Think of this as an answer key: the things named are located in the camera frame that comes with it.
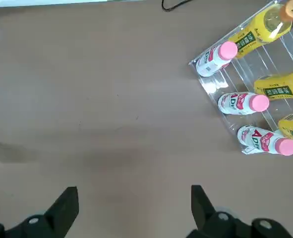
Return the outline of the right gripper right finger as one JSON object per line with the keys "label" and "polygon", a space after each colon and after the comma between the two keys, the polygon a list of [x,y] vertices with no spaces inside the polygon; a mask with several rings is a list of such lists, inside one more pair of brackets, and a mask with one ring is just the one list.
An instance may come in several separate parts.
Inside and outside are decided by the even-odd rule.
{"label": "right gripper right finger", "polygon": [[191,186],[191,211],[197,228],[189,238],[292,238],[273,219],[256,218],[248,225],[228,212],[216,211],[200,185]]}

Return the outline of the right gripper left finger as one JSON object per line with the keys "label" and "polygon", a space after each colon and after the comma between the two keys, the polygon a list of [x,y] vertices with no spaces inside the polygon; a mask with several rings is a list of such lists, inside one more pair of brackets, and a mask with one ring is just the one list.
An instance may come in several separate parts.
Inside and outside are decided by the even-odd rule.
{"label": "right gripper left finger", "polygon": [[70,186],[44,214],[30,216],[9,230],[0,223],[0,238],[63,238],[78,214],[78,189]]}

